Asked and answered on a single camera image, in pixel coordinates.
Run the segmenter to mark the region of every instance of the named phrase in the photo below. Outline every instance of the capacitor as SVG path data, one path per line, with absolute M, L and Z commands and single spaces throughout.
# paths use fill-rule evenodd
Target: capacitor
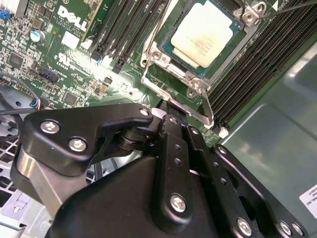
M 42 42 L 45 40 L 45 33 L 43 31 L 31 31 L 30 38 L 34 42 Z

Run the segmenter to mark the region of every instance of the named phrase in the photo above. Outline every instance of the cable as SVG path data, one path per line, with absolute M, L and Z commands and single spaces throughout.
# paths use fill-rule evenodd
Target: cable
M 9 73 L 5 73 L 5 72 L 0 72 L 0 77 L 7 77 L 7 78 L 11 78 L 11 79 L 14 79 L 15 81 L 17 81 L 19 84 L 21 84 L 23 87 L 25 87 L 27 90 L 29 90 L 31 92 L 31 94 L 36 98 L 38 99 L 39 97 L 36 95 L 36 93 L 28 86 L 26 85 L 25 82 L 23 82 L 21 79 L 9 74 Z
M 33 113 L 33 112 L 37 112 L 37 110 L 35 108 L 4 110 L 4 111 L 0 111 L 0 116 L 28 114 L 28 113 Z
M 274 16 L 279 15 L 279 14 L 283 14 L 283 13 L 286 13 L 286 12 L 289 12 L 289 11 L 297 10 L 297 9 L 299 9 L 299 8 L 301 8 L 301 7 L 305 7 L 305 6 L 309 6 L 309 5 L 314 5 L 314 4 L 317 4 L 317 0 L 308 1 L 308 2 L 299 4 L 299 5 L 296 5 L 296 6 L 288 7 L 288 8 L 286 8 L 286 9 L 282 9 L 282 10 L 277 11 L 277 12 L 275 12 L 275 13 L 269 13 L 269 14 L 266 14 L 266 15 L 262 16 L 260 19 L 274 17 Z
M 6 101 L 6 99 L 3 97 L 2 93 L 0 93 L 0 104 L 4 107 L 6 110 L 14 110 L 14 108 Z M 0 142 L 3 141 L 12 141 L 16 140 L 19 135 L 22 128 L 23 120 L 20 115 L 11 115 L 15 124 L 16 128 L 18 130 L 18 133 L 16 135 L 9 135 L 9 136 L 0 136 Z

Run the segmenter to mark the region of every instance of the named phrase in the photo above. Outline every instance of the blue connector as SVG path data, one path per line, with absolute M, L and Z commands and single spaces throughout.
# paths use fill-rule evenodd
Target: blue connector
M 0 11 L 0 19 L 10 19 L 12 17 L 12 15 L 10 14 L 9 11 Z

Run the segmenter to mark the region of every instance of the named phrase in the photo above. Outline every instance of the motherboard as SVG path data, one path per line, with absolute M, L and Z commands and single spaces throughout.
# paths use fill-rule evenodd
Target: motherboard
M 1 1 L 0 71 L 53 109 L 130 102 L 152 108 L 170 99 L 211 146 L 292 54 L 316 40 L 312 6 L 264 17 L 302 2 Z M 275 71 L 261 68 L 273 63 Z M 0 83 L 32 97 L 12 78 Z M 208 123 L 201 119 L 208 116 Z

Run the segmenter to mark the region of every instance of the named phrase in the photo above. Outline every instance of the green circuit board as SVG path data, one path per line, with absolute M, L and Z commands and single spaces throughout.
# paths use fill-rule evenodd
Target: green circuit board
M 161 98 L 141 84 L 140 79 L 144 68 L 140 66 L 140 59 L 144 42 L 153 30 L 156 20 L 161 14 L 161 8 L 147 25 L 147 29 L 134 49 L 131 60 L 123 67 L 120 74 L 111 71 L 115 64 L 112 59 L 104 58 L 102 62 L 91 59 L 92 51 L 85 45 L 87 39 L 93 37 L 94 26 L 103 21 L 112 4 L 120 4 L 118 3 L 120 1 L 30 0 L 24 17 L 14 17 L 9 20 L 0 19 L 1 71 L 21 78 L 39 96 L 47 99 L 50 107 L 54 109 L 131 102 L 140 103 L 148 108 L 155 107 Z M 156 41 L 163 40 L 186 2 L 188 0 L 177 1 L 174 10 L 157 35 Z M 275 11 L 272 9 L 275 2 L 275 0 L 266 0 L 267 11 Z M 34 24 L 38 23 L 38 20 L 42 24 L 41 30 L 45 33 L 45 40 L 41 43 L 33 42 L 30 39 L 30 32 L 34 30 Z M 269 20 L 261 22 L 257 32 L 241 50 L 241 54 L 237 55 L 226 70 L 235 64 L 243 51 L 256 39 L 268 23 Z M 140 23 L 136 22 L 134 27 L 139 27 L 138 24 Z M 208 77 L 212 76 L 212 73 L 216 71 L 242 38 L 243 33 L 237 33 L 234 41 L 212 65 L 207 74 Z M 12 53 L 23 59 L 19 67 L 12 67 L 10 63 Z M 58 82 L 52 84 L 32 74 L 30 69 L 34 61 L 42 68 L 58 74 L 60 76 Z M 152 65 L 147 77 L 178 101 L 195 110 L 200 106 L 200 97 L 187 98 L 187 86 L 158 66 Z M 111 78 L 112 82 L 105 83 L 105 78 Z M 11 81 L 8 84 L 28 93 L 17 82 Z M 200 129 L 209 146 L 218 141 L 219 137 L 200 122 L 193 118 L 189 118 L 189 122 Z

